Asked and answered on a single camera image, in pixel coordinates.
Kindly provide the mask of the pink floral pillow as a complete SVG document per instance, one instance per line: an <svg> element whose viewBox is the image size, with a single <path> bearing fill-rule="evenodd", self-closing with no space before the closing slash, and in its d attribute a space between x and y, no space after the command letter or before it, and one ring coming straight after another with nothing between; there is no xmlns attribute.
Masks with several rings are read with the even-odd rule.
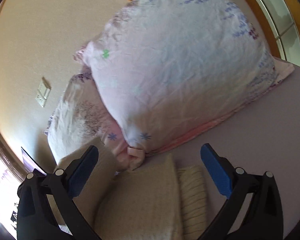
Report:
<svg viewBox="0 0 300 240"><path fill-rule="evenodd" d="M145 159L143 150L128 146L121 128L106 109L90 70L74 75L51 115L47 140L56 163L93 140L100 140L119 162L134 170Z"/></svg>
<svg viewBox="0 0 300 240"><path fill-rule="evenodd" d="M164 152L294 71L232 0L132 0L75 53L127 144Z"/></svg>

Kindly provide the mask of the lavender bed sheet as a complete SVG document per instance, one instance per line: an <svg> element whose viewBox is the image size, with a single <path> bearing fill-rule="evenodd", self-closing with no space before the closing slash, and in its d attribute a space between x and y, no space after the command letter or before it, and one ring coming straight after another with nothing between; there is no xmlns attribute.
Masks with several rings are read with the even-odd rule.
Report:
<svg viewBox="0 0 300 240"><path fill-rule="evenodd" d="M300 67L260 99L168 154L177 167L201 165L205 143L250 174L273 173L288 235L300 220Z"/></svg>

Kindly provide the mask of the pink floral pillow right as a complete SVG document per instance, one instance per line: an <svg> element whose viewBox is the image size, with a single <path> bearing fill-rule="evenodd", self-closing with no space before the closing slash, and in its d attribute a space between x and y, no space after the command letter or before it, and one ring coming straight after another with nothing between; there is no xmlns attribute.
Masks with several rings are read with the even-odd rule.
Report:
<svg viewBox="0 0 300 240"><path fill-rule="evenodd" d="M294 71L232 0L132 0L75 53L127 144L164 152Z"/></svg>

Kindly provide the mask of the white wall switch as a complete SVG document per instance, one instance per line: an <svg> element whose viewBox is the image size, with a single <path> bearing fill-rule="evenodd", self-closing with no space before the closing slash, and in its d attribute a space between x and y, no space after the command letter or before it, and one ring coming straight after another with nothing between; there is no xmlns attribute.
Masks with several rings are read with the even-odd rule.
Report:
<svg viewBox="0 0 300 240"><path fill-rule="evenodd" d="M36 101L39 103L40 107L44 108L47 98L51 92L51 86L48 84L44 77L41 78L40 84L36 92Z"/></svg>

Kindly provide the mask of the pink floral pillow left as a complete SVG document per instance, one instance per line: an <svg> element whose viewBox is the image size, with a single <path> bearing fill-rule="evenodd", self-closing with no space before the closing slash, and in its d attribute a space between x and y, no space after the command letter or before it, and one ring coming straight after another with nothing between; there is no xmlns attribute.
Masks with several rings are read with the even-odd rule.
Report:
<svg viewBox="0 0 300 240"><path fill-rule="evenodd" d="M128 146L121 128L106 109L90 70L74 75L51 115L47 140L56 163L93 140L100 140L119 162L134 170L145 159L143 150Z"/></svg>

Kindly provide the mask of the beige cable-knit sweater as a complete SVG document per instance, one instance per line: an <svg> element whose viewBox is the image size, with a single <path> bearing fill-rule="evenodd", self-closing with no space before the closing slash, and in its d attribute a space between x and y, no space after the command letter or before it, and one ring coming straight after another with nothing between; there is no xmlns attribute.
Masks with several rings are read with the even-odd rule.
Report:
<svg viewBox="0 0 300 240"><path fill-rule="evenodd" d="M162 163L117 173L100 139L99 159L74 204L102 239L197 239L207 227L202 168Z"/></svg>

